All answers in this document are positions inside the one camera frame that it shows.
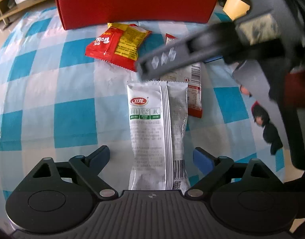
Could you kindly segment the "person's right hand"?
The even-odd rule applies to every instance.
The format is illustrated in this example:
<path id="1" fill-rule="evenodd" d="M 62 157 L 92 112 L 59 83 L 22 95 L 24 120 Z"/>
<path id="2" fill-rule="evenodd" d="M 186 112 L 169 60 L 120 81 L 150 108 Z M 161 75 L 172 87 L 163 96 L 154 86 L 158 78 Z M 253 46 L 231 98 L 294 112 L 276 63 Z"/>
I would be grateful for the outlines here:
<path id="1" fill-rule="evenodd" d="M 277 128 L 271 122 L 268 112 L 256 100 L 251 107 L 251 114 L 254 123 L 263 128 L 263 139 L 270 145 L 270 154 L 276 155 L 277 151 L 283 147 Z"/>

